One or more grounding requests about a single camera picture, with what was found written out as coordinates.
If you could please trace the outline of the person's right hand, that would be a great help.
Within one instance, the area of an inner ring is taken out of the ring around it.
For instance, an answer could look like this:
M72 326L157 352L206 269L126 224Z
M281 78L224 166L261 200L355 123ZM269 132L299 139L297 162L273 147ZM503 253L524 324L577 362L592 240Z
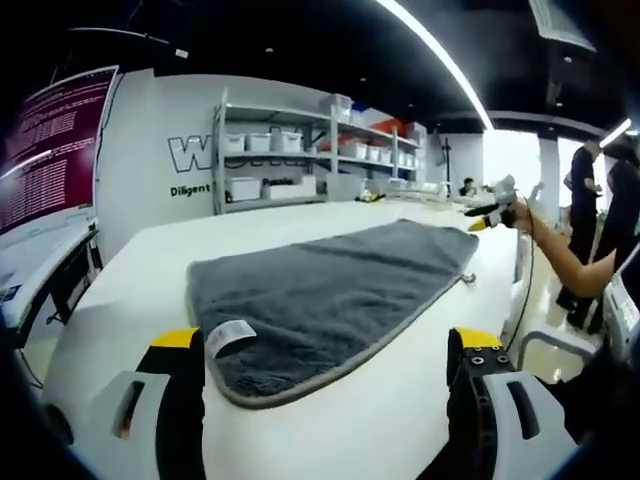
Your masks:
M527 201L525 199L517 198L513 202L511 211L513 216L512 227L521 232L532 235L537 218L533 210L529 207Z

